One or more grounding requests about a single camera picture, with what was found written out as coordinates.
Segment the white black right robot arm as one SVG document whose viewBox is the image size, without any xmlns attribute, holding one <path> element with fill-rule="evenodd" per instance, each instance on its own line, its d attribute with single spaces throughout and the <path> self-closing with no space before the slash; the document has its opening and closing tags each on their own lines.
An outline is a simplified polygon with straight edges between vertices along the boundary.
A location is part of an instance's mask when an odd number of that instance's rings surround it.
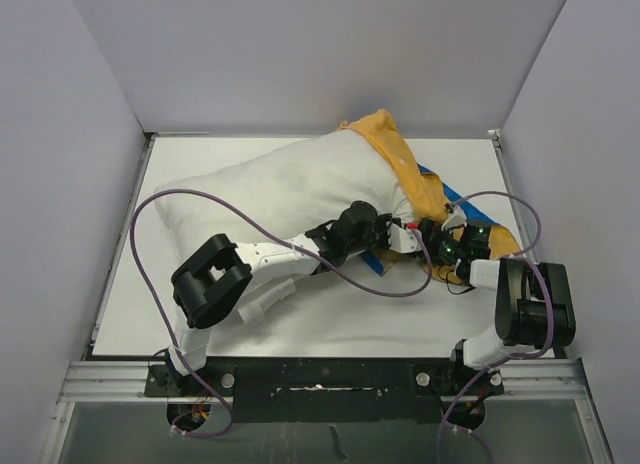
<svg viewBox="0 0 640 464">
<path fill-rule="evenodd" d="M 570 345 L 577 322 L 564 265 L 527 263 L 517 242 L 500 225 L 470 220 L 457 227 L 425 219 L 419 226 L 434 276 L 465 292 L 495 293 L 493 323 L 482 333 L 459 341 L 445 368 L 448 386 L 469 392 L 481 370 L 510 357 Z"/>
</svg>

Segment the blue yellow Mickey pillowcase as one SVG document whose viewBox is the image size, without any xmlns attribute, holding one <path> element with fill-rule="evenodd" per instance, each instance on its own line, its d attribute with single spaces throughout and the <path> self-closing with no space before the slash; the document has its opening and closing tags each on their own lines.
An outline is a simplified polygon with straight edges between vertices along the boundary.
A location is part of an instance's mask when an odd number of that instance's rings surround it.
<svg viewBox="0 0 640 464">
<path fill-rule="evenodd" d="M 443 183 L 436 173 L 417 163 L 389 111 L 380 109 L 357 121 L 344 121 L 339 128 L 360 135 L 390 166 L 401 190 L 408 198 L 414 221 L 428 218 L 439 224 L 444 222 L 447 216 L 445 206 L 458 199 L 460 195 Z M 462 203 L 460 207 L 469 220 L 482 220 L 491 225 L 489 249 L 492 259 L 520 250 L 508 228 L 469 202 Z"/>
</svg>

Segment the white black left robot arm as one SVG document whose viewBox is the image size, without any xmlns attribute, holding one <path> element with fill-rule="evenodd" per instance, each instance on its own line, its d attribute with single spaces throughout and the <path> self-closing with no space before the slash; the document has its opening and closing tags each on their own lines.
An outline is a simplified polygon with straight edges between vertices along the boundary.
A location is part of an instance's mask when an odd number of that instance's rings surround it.
<svg viewBox="0 0 640 464">
<path fill-rule="evenodd" d="M 200 389 L 211 330 L 237 305 L 245 320 L 258 316 L 295 290 L 301 277 L 342 266 L 372 248 L 398 242 L 401 222 L 355 201 L 335 219 L 282 244 L 234 243 L 222 233 L 209 238 L 171 276 L 173 299 L 184 318 L 174 326 L 168 383 L 180 394 Z"/>
</svg>

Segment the white pillow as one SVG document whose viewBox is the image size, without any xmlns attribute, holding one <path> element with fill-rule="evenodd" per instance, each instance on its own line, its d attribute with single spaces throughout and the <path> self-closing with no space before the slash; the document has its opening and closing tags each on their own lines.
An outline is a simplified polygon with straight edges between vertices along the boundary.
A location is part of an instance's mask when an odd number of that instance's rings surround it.
<svg viewBox="0 0 640 464">
<path fill-rule="evenodd" d="M 354 201 L 411 222 L 414 212 L 395 173 L 354 131 L 336 131 L 286 145 L 215 172 L 156 188 L 156 210 L 173 235 L 181 261 L 224 233 L 236 243 L 264 237 L 225 207 L 196 196 L 215 195 L 280 238 L 292 238 L 340 213 Z"/>
</svg>

